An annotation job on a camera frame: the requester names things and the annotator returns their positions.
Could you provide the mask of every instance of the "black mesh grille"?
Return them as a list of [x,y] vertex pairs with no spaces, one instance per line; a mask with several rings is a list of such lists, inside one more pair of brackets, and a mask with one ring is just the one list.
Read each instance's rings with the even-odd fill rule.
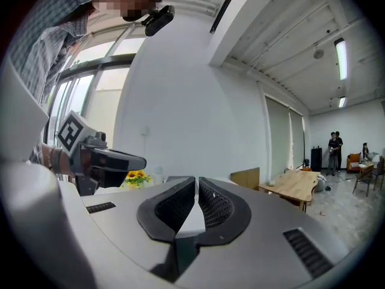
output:
[[194,206],[195,179],[188,187],[161,201],[155,207],[155,215],[177,233]]
[[111,208],[115,208],[116,205],[114,205],[112,202],[106,202],[105,204],[100,204],[100,205],[92,205],[90,207],[86,207],[88,213],[96,213],[104,210],[108,210]]
[[199,185],[199,205],[205,217],[206,229],[219,226],[233,213],[233,206],[228,198],[218,194],[202,182]]
[[333,267],[329,260],[299,229],[286,231],[283,235],[313,278],[321,276]]

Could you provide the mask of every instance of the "yellow flower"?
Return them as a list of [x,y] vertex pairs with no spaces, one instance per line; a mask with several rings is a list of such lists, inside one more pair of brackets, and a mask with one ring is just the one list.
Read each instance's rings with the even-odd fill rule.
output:
[[139,171],[136,172],[136,176],[138,176],[140,178],[145,178],[146,174],[144,173],[143,170],[139,170]]
[[128,180],[135,179],[137,177],[136,173],[134,171],[130,171],[127,175]]

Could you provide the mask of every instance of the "person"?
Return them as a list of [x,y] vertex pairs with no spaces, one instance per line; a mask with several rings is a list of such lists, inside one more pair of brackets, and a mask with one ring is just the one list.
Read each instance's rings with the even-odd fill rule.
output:
[[[8,49],[10,60],[32,96],[39,102],[57,83],[71,46],[87,33],[88,17],[96,10],[136,21],[162,0],[38,0]],[[29,160],[55,173],[74,177],[69,157],[40,141]]]
[[327,169],[326,175],[328,176],[331,171],[331,175],[334,176],[337,166],[338,150],[339,150],[339,141],[336,138],[336,133],[332,132],[331,139],[329,140],[329,166]]
[[362,158],[367,161],[369,160],[369,149],[368,149],[368,143],[364,143],[362,145]]
[[339,137],[339,131],[336,131],[336,138],[339,141],[339,149],[338,149],[338,156],[337,156],[337,160],[338,160],[337,170],[338,170],[338,173],[340,173],[341,172],[341,162],[342,162],[342,145],[343,145],[343,141],[342,141],[342,138]]

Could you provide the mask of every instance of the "black speaker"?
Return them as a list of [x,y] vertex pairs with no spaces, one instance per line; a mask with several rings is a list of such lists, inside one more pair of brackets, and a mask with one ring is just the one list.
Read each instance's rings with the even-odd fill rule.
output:
[[320,172],[322,169],[322,148],[312,149],[312,162],[310,164],[312,171]]

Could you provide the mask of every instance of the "ceiling speaker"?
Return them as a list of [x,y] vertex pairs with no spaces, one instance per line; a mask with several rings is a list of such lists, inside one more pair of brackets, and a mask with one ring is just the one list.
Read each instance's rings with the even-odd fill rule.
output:
[[325,52],[322,50],[322,49],[317,49],[314,54],[313,54],[313,57],[314,59],[321,59],[323,56],[324,56]]

